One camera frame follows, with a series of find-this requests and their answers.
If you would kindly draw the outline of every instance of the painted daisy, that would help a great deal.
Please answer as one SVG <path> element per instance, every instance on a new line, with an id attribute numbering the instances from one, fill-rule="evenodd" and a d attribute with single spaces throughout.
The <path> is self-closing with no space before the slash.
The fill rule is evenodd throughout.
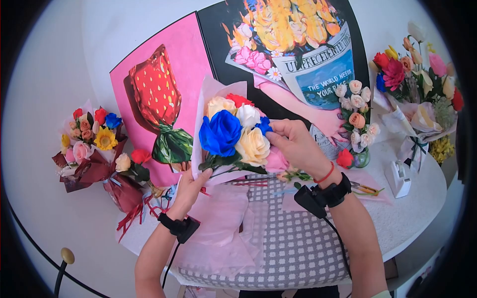
<path id="1" fill-rule="evenodd" d="M 271 67 L 268 70 L 267 76 L 272 80 L 281 81 L 281 73 L 276 67 Z"/>

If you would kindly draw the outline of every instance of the small flower vase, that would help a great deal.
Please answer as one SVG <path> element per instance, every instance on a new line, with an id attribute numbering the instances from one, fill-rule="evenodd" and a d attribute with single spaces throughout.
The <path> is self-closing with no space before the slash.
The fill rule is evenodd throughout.
<path id="1" fill-rule="evenodd" d="M 368 165 L 371 155 L 369 154 L 369 150 L 366 147 L 360 153 L 356 153 L 353 149 L 351 150 L 351 155 L 354 157 L 354 166 L 357 168 L 364 168 Z"/>

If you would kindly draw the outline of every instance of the black cable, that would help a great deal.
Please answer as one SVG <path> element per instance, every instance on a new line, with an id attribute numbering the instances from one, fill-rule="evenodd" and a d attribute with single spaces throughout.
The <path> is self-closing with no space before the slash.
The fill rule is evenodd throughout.
<path id="1" fill-rule="evenodd" d="M 166 284 L 166 277 L 167 273 L 169 272 L 169 269 L 171 268 L 172 261 L 174 261 L 174 257 L 176 256 L 177 249 L 179 248 L 180 243 L 177 244 L 176 249 L 174 250 L 174 253 L 172 254 L 171 261 L 169 262 L 169 266 L 167 266 L 166 274 L 164 274 L 164 280 L 162 281 L 162 288 L 164 288 L 164 285 Z"/>
<path id="2" fill-rule="evenodd" d="M 324 217 L 323 219 L 326 221 L 327 224 L 329 224 L 331 226 L 331 228 L 334 230 L 334 232 L 338 236 L 338 240 L 340 241 L 340 245 L 341 245 L 341 254 L 343 255 L 343 262 L 344 262 L 344 265 L 346 266 L 346 270 L 348 270 L 348 274 L 350 275 L 350 278 L 351 278 L 350 265 L 348 265 L 348 260 L 346 259 L 346 253 L 344 252 L 344 245 L 343 245 L 343 241 L 341 240 L 340 233 L 338 233 L 336 228 L 333 226 L 333 224 L 326 217 Z"/>

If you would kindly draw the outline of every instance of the left hand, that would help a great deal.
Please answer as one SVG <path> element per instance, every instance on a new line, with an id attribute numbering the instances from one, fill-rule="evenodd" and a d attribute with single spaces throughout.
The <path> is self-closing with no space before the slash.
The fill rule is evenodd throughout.
<path id="1" fill-rule="evenodd" d="M 200 189 L 211 175 L 212 169 L 209 168 L 203 171 L 197 180 L 194 181 L 191 169 L 183 172 L 177 187 L 176 199 L 167 212 L 167 216 L 172 220 L 183 220 L 192 205 L 196 202 Z"/>

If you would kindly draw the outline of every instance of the red rose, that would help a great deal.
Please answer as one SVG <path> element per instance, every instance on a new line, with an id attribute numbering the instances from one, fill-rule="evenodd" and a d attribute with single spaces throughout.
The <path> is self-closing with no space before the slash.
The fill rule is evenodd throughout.
<path id="1" fill-rule="evenodd" d="M 354 157 L 348 151 L 348 149 L 344 149 L 343 151 L 338 153 L 338 158 L 336 159 L 336 163 L 343 168 L 350 169 L 353 167 Z"/>
<path id="2" fill-rule="evenodd" d="M 381 54 L 380 52 L 376 53 L 376 56 L 374 57 L 373 61 L 381 68 L 385 68 L 389 64 L 389 58 L 386 56 L 386 54 Z"/>
<path id="3" fill-rule="evenodd" d="M 103 125 L 106 122 L 106 115 L 108 115 L 108 112 L 99 107 L 99 110 L 94 111 L 94 120 L 99 122 L 99 125 Z"/>
<path id="4" fill-rule="evenodd" d="M 76 111 L 74 111 L 73 113 L 73 119 L 76 120 L 76 118 L 79 118 L 83 116 L 83 110 L 82 109 L 77 109 Z"/>
<path id="5" fill-rule="evenodd" d="M 460 111 L 464 106 L 464 100 L 462 99 L 462 94 L 460 93 L 459 89 L 455 87 L 454 89 L 454 98 L 452 99 L 452 105 L 454 106 L 454 110 Z"/>
<path id="6" fill-rule="evenodd" d="M 241 107 L 243 103 L 244 103 L 245 105 L 249 104 L 249 105 L 251 105 L 252 107 L 255 106 L 255 104 L 252 103 L 250 100 L 248 100 L 248 99 L 246 99 L 245 97 L 240 96 L 240 95 L 235 95 L 235 94 L 229 93 L 226 98 L 227 98 L 227 99 L 230 99 L 230 100 L 232 100 L 232 101 L 234 101 L 236 108 Z"/>
<path id="7" fill-rule="evenodd" d="M 136 149 L 131 153 L 131 158 L 137 164 L 142 164 L 151 159 L 151 154 L 143 149 Z"/>

